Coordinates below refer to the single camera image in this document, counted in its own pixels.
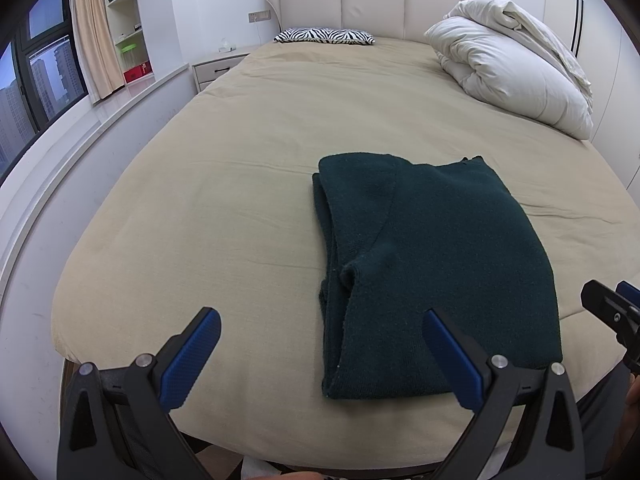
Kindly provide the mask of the dark green knit sweater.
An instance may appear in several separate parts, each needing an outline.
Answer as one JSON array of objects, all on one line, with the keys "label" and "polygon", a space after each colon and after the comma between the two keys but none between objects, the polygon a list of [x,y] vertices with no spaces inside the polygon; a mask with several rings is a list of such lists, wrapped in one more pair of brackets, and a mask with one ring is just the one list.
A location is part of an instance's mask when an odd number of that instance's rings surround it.
[{"label": "dark green knit sweater", "polygon": [[446,392],[422,336],[431,308],[518,366],[561,359],[549,258],[484,159],[432,166],[336,154],[320,160],[312,190],[326,243],[319,300],[327,398]]}]

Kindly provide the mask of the white wardrobe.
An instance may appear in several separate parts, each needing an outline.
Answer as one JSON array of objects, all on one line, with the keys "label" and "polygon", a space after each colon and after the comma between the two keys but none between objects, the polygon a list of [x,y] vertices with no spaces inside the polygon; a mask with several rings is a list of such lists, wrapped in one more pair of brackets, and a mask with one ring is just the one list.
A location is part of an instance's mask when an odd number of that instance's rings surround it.
[{"label": "white wardrobe", "polygon": [[544,22],[591,82],[590,142],[628,191],[639,188],[639,55],[604,0],[544,0]]}]

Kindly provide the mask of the white folded duvet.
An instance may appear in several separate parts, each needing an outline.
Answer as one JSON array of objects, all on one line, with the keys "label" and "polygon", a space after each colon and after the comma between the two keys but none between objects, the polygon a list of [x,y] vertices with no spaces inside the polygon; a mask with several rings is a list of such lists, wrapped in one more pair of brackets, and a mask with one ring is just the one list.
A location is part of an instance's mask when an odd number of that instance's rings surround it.
[{"label": "white folded duvet", "polygon": [[593,130],[591,82],[556,33],[511,0],[462,0],[424,38],[472,98],[577,140]]}]

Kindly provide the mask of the dark framed window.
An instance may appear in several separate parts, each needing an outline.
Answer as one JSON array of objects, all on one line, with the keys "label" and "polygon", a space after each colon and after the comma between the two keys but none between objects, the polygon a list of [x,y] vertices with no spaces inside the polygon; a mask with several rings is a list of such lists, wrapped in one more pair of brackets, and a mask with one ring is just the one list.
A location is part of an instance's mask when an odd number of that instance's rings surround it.
[{"label": "dark framed window", "polygon": [[38,0],[1,52],[1,177],[85,96],[70,0]]}]

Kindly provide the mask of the red storage box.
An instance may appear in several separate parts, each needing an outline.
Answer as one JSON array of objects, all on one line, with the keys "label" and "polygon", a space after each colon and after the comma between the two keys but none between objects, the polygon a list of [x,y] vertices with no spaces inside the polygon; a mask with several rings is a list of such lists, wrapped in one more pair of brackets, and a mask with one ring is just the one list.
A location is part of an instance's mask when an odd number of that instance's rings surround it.
[{"label": "red storage box", "polygon": [[152,73],[152,66],[150,61],[145,61],[139,65],[131,67],[129,70],[124,71],[124,78],[127,84],[133,82],[141,77]]}]

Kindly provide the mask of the white bedside table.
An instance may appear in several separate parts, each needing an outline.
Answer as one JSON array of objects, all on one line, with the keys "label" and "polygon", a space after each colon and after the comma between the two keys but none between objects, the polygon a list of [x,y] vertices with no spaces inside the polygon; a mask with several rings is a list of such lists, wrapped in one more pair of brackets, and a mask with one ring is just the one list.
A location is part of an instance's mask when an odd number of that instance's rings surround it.
[{"label": "white bedside table", "polygon": [[202,92],[209,84],[228,73],[234,66],[240,64],[247,55],[257,49],[258,46],[249,46],[228,52],[217,52],[208,60],[192,64],[191,70],[196,91]]}]

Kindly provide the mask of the zebra print pillow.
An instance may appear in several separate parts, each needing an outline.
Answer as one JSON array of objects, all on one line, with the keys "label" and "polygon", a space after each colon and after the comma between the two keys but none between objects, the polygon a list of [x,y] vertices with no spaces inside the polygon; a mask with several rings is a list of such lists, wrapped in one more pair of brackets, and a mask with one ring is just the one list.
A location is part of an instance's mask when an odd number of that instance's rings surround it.
[{"label": "zebra print pillow", "polygon": [[349,44],[350,46],[374,46],[375,38],[359,29],[334,29],[327,27],[291,27],[274,37],[278,44],[313,42],[314,44]]}]

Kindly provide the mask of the beige curtain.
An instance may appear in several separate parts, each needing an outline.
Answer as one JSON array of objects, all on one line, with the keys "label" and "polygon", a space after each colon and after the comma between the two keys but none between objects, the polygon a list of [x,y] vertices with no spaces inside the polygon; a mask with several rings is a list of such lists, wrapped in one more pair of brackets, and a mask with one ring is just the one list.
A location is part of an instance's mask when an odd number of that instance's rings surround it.
[{"label": "beige curtain", "polygon": [[104,0],[70,0],[78,62],[92,104],[125,84],[108,28]]}]

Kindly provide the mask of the wall power socket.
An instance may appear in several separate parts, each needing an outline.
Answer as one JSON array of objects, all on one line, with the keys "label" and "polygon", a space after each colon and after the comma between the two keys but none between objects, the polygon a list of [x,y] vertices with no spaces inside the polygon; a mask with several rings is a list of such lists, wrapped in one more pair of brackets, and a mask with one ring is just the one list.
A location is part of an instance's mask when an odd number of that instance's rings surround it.
[{"label": "wall power socket", "polygon": [[261,10],[250,12],[248,14],[248,21],[250,23],[259,23],[271,20],[271,11],[270,10]]}]

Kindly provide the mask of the white wall shelf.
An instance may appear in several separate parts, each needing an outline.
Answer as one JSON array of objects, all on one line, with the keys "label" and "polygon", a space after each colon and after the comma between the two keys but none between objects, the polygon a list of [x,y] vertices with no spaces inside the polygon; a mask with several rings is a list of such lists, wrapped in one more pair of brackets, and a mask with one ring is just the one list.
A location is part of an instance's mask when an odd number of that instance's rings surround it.
[{"label": "white wall shelf", "polygon": [[138,0],[105,0],[106,17],[122,74],[149,61]]}]

